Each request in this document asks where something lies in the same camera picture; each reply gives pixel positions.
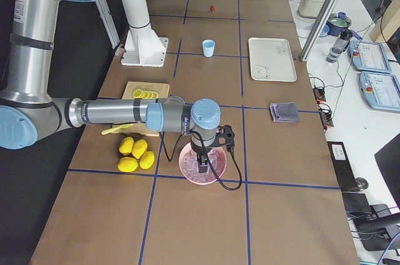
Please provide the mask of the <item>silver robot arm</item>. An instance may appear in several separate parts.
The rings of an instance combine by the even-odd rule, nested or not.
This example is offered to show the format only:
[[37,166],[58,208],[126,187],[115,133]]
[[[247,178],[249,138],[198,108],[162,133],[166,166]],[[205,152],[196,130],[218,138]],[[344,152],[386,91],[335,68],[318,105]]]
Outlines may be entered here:
[[7,86],[1,91],[1,146],[25,148],[58,131],[84,124],[143,123],[158,132],[190,136],[199,172],[210,169],[208,152],[218,146],[220,136],[220,108],[211,99],[188,106],[178,97],[83,101],[48,95],[61,1],[15,2]]

